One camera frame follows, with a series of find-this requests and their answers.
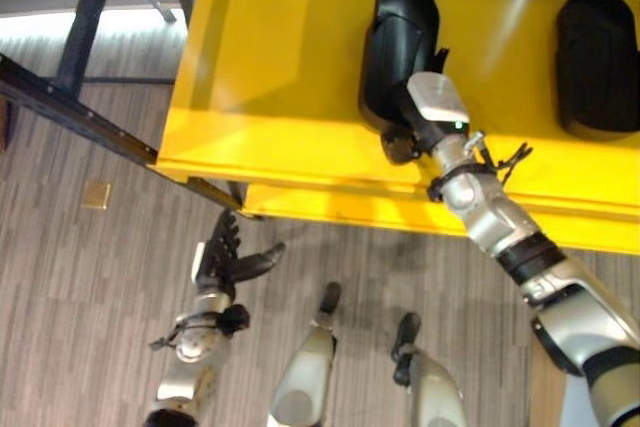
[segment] wooden floor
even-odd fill
[[[180,26],[103,29],[89,73],[174,75],[183,40]],[[0,52],[42,75],[55,72],[63,42],[63,35],[3,35],[0,27]],[[167,86],[87,85],[82,100],[157,146],[170,94]],[[113,183],[108,210],[80,209],[88,179]],[[194,246],[218,213],[19,112],[15,138],[0,156],[0,425],[139,425],[169,355],[152,354],[147,343],[190,304]],[[288,252],[277,270],[239,288],[253,323],[233,340],[204,425],[265,425],[274,388],[329,280],[344,290],[327,426],[408,425],[407,398],[391,381],[388,358],[407,310],[422,315],[420,345],[458,380],[470,425],[527,425],[529,313],[469,241],[283,220],[241,224],[245,252],[276,240]],[[638,258],[575,255],[640,316]]]

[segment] yellow shelf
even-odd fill
[[[553,218],[575,217],[563,224],[573,231],[560,232],[561,243],[578,245],[571,239],[580,232],[582,247],[640,251],[627,225],[639,221],[640,135],[587,142],[556,120],[555,17],[565,0],[436,1],[439,44],[451,48],[445,72],[472,128],[489,134],[496,158],[523,141],[534,147],[509,181],[510,195],[537,212],[552,210]],[[358,112],[373,5],[197,0],[155,168],[176,180],[232,179],[422,205],[433,165],[390,165]],[[637,2],[630,5],[638,18]],[[375,222],[387,225],[380,216]],[[625,233],[615,248],[599,239],[607,222]]]
[[[606,216],[526,206],[545,233],[564,247],[625,254],[640,253],[640,224]],[[289,189],[252,184],[244,212],[367,227],[466,236],[464,226],[442,204],[423,200]]]

